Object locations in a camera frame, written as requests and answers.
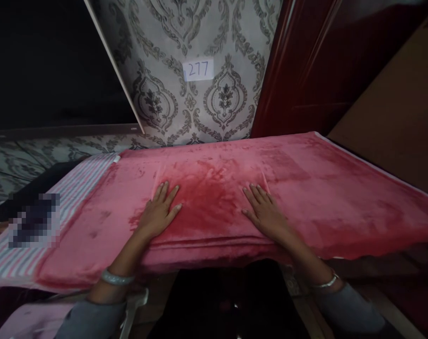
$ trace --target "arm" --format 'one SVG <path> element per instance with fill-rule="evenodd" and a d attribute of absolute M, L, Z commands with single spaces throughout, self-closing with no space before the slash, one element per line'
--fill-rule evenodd
<path fill-rule="evenodd" d="M 168 181 L 159 185 L 153 200 L 147 202 L 139 226 L 108 267 L 109 273 L 120 277 L 134 276 L 143 252 L 154 237 L 161 234 L 181 209 L 169 211 L 178 192 L 176 186 L 167 196 Z M 56 335 L 60 338 L 109 338 L 123 315 L 129 286 L 111 285 L 100 279 L 87 299 L 77 303 L 66 316 Z"/>
<path fill-rule="evenodd" d="M 275 199 L 260 186 L 250 185 L 244 193 L 253 211 L 242 210 L 260 232 L 288 251 L 296 271 L 310 286 L 332 281 L 333 270 L 292 229 Z M 320 310 L 346 332 L 376 333 L 384 328 L 384 318 L 349 284 L 336 279 L 329 287 L 314 288 Z"/>

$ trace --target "red wooden door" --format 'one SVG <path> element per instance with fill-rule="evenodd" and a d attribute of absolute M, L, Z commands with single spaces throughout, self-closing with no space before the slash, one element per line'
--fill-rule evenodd
<path fill-rule="evenodd" d="M 251 137 L 326 135 L 428 15 L 428 0 L 284 1 Z"/>

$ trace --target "paper label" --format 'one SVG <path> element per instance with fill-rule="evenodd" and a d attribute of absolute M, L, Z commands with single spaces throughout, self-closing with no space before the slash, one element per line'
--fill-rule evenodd
<path fill-rule="evenodd" d="M 199 81 L 214 78 L 214 59 L 198 59 L 182 64 L 184 80 Z"/>

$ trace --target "person's left hand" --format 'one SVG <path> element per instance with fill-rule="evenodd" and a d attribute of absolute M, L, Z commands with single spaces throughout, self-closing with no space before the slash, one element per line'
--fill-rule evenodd
<path fill-rule="evenodd" d="M 145 210 L 140 217 L 136 233 L 139 233 L 147 240 L 151 240 L 161 234 L 170 225 L 182 207 L 182 204 L 178 204 L 169 211 L 170 205 L 180 187 L 178 185 L 175 186 L 166 198 L 168 185 L 168 181 L 166 181 L 158 186 L 153 200 L 147 202 Z"/>

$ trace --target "number 277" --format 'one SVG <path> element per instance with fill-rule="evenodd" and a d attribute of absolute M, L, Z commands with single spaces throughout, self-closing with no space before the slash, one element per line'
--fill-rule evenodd
<path fill-rule="evenodd" d="M 202 64 L 206 64 L 206 67 L 205 67 L 205 75 L 206 75 L 206 71 L 207 71 L 207 69 L 208 69 L 208 62 L 207 61 L 202 61 L 201 62 Z M 195 65 L 198 65 L 198 72 L 194 72 L 194 66 L 192 65 L 192 64 L 189 64 L 190 65 L 190 73 L 189 73 L 189 76 L 191 76 L 191 75 L 194 75 L 194 74 L 198 74 L 198 75 L 200 75 L 200 62 L 197 62 L 197 63 L 194 63 Z"/>

